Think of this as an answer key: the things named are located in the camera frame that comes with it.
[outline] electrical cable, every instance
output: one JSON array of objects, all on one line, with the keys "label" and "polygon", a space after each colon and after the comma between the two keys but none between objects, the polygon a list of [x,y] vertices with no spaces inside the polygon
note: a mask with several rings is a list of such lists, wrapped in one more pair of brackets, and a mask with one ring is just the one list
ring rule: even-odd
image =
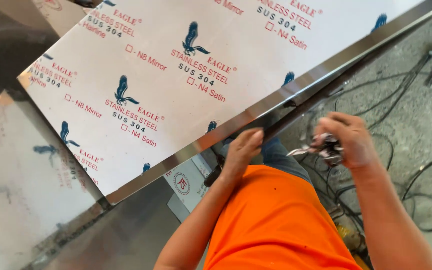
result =
[{"label": "electrical cable", "polygon": [[[390,100],[392,97],[394,97],[399,91],[401,91],[399,93],[399,95],[397,95],[396,99],[391,103],[390,107],[384,112],[384,114],[378,119],[376,120],[374,123],[372,123],[371,125],[369,125],[368,130],[373,129],[376,125],[382,123],[388,116],[389,114],[393,111],[393,109],[397,106],[397,104],[399,103],[399,101],[401,100],[401,98],[403,97],[403,95],[409,90],[410,86],[412,85],[412,83],[414,82],[414,80],[416,79],[416,77],[418,75],[430,75],[430,72],[424,72],[422,71],[423,67],[429,62],[429,60],[431,59],[430,56],[425,56],[422,57],[421,60],[413,67],[411,68],[410,71],[408,72],[403,72],[403,73],[398,73],[398,74],[394,74],[394,75],[390,75],[387,77],[383,77],[383,78],[378,78],[372,81],[368,81],[365,83],[361,83],[351,89],[347,89],[347,90],[341,90],[339,92],[334,93],[333,95],[329,96],[329,100],[332,101],[334,100],[334,111],[337,112],[338,111],[338,100],[339,98],[341,98],[343,95],[349,94],[351,92],[354,92],[358,89],[361,89],[364,86],[367,85],[372,85],[374,83],[378,83],[381,81],[385,81],[385,80],[390,80],[393,78],[397,78],[397,77],[402,77],[404,76],[403,80],[401,81],[401,83],[399,84],[399,86],[397,87],[397,89],[395,89],[393,92],[391,92],[388,96],[386,96],[385,98],[383,98],[382,100],[378,101],[376,104],[370,106],[368,109],[365,109],[363,111],[357,112],[354,115],[357,116],[361,116],[363,114],[366,114],[372,110],[374,110],[376,107],[380,106],[381,104],[385,103],[386,101]],[[315,111],[311,111],[311,116],[310,119],[308,121],[308,126],[307,126],[307,135],[309,134],[309,132],[312,131],[312,126],[311,123],[313,122],[314,118],[315,118]],[[390,155],[388,158],[388,163],[386,166],[386,170],[388,171],[391,163],[393,161],[393,157],[394,157],[394,145],[391,142],[391,140],[389,139],[389,137],[387,135],[384,134],[380,134],[380,133],[373,133],[371,134],[372,136],[375,137],[380,137],[383,138],[384,140],[386,140],[389,143],[390,146]],[[333,202],[336,204],[339,204],[342,208],[343,208],[343,212],[346,213],[350,219],[354,222],[356,221],[357,224],[360,225],[361,229],[364,230],[364,224],[363,221],[361,220],[361,218],[359,217],[361,215],[361,212],[354,212],[350,207],[348,207],[341,199],[341,195],[351,189],[356,188],[355,185],[349,185],[349,186],[345,186],[342,187],[340,189],[337,189],[336,191],[334,191],[334,189],[331,187],[331,185],[329,184],[329,177],[330,177],[330,173],[332,168],[328,168],[324,172],[328,172],[327,176],[324,177],[323,175],[321,175],[320,171],[318,171],[318,169],[316,169],[316,163],[319,159],[316,158],[316,160],[314,161],[314,167],[310,166],[307,163],[304,163],[303,161],[308,157],[308,154],[306,156],[303,157],[303,159],[301,160],[301,164],[304,165],[305,167],[311,169],[312,171],[314,171],[316,173],[316,175],[318,175],[322,181],[324,181],[325,185],[326,185],[326,193],[324,193],[321,189],[316,188],[316,190],[321,193],[324,194],[327,198],[331,198],[330,192],[333,196]],[[411,192],[410,189],[413,186],[413,184],[416,182],[416,180],[418,179],[418,177],[427,169],[429,169],[432,166],[432,160],[426,165],[426,166],[422,166],[417,172],[415,172],[408,181],[406,181],[408,183],[407,187],[405,188],[404,194],[401,197],[401,201],[404,202],[406,200],[412,199],[413,200],[413,209],[411,212],[411,218],[414,218],[415,212],[416,212],[416,201],[415,198],[416,197],[423,197],[423,198],[427,198],[429,200],[432,201],[432,195],[430,194],[425,194],[425,193],[419,193],[419,192]],[[417,225],[419,230],[423,231],[423,232],[432,232],[432,228],[422,228],[419,225]]]}]

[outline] hand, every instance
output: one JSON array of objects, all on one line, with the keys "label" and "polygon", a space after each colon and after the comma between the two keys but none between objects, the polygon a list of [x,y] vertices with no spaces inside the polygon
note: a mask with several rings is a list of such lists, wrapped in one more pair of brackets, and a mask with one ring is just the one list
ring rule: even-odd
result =
[{"label": "hand", "polygon": [[341,112],[330,112],[322,117],[314,129],[315,142],[319,146],[322,139],[318,136],[329,132],[336,137],[343,147],[343,165],[348,169],[357,169],[366,165],[380,163],[370,133],[363,119]]},{"label": "hand", "polygon": [[229,181],[240,181],[249,162],[261,152],[264,132],[261,128],[243,131],[229,144],[221,176]]}]

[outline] orange t-shirt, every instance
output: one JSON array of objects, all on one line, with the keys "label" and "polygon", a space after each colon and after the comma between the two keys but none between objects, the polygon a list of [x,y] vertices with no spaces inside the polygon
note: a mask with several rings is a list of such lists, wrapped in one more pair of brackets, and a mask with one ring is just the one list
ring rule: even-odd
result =
[{"label": "orange t-shirt", "polygon": [[248,166],[214,228],[204,270],[361,270],[307,181]]}]

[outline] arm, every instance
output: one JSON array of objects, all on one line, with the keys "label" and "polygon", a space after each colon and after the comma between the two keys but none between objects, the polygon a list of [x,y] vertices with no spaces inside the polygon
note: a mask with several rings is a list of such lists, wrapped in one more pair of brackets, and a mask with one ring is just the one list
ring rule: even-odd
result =
[{"label": "arm", "polygon": [[263,135],[257,128],[249,129],[231,142],[221,175],[168,240],[154,265],[155,270],[190,270],[197,267],[219,213],[243,177],[251,158],[259,154]]},{"label": "arm", "polygon": [[343,165],[356,185],[374,268],[432,270],[432,250],[399,200],[363,120],[332,112],[315,129],[316,135],[323,132],[332,133],[344,149]]}]

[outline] jeans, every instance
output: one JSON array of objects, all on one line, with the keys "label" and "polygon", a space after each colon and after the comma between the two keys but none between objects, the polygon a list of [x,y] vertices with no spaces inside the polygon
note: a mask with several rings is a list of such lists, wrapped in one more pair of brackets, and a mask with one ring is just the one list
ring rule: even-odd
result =
[{"label": "jeans", "polygon": [[[224,145],[221,148],[220,154],[226,157],[228,154],[228,148],[230,143],[233,141],[231,138],[225,139]],[[273,167],[290,175],[302,178],[313,185],[311,179],[309,179],[308,172],[301,167],[301,165],[292,156],[286,156],[288,150],[284,145],[281,144],[279,138],[272,138],[266,144],[261,147],[262,163],[266,166]]]}]

